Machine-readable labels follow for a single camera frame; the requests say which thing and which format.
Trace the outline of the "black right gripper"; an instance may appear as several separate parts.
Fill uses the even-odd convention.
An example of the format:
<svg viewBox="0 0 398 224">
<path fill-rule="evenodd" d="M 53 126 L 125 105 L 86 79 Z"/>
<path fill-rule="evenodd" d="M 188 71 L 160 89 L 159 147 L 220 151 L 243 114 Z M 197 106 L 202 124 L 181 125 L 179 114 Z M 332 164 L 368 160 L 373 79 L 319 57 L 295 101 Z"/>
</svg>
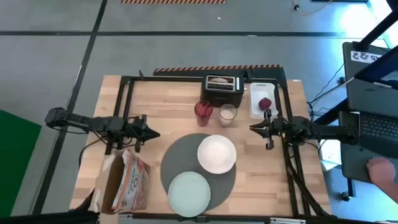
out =
<svg viewBox="0 0 398 224">
<path fill-rule="evenodd" d="M 261 138 L 267 138 L 266 149 L 274 148 L 273 136 L 281 136 L 292 129 L 292 123 L 289 123 L 284 118 L 271 119 L 271 110 L 264 112 L 264 119 L 260 123 L 250 125 L 253 132 L 260 135 Z"/>
</svg>

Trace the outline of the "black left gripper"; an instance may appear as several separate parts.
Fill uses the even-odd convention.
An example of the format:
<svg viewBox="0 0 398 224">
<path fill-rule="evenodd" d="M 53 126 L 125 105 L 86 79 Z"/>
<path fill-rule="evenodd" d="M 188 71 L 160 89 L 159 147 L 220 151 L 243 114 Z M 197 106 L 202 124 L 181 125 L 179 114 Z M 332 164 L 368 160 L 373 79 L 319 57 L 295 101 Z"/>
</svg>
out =
<svg viewBox="0 0 398 224">
<path fill-rule="evenodd" d="M 135 152 L 140 152 L 141 146 L 144 145 L 146 141 L 160 137 L 160 133 L 150 128 L 147 124 L 146 114 L 128 118 L 123 134 L 124 138 L 136 140 L 134 144 Z"/>
</svg>

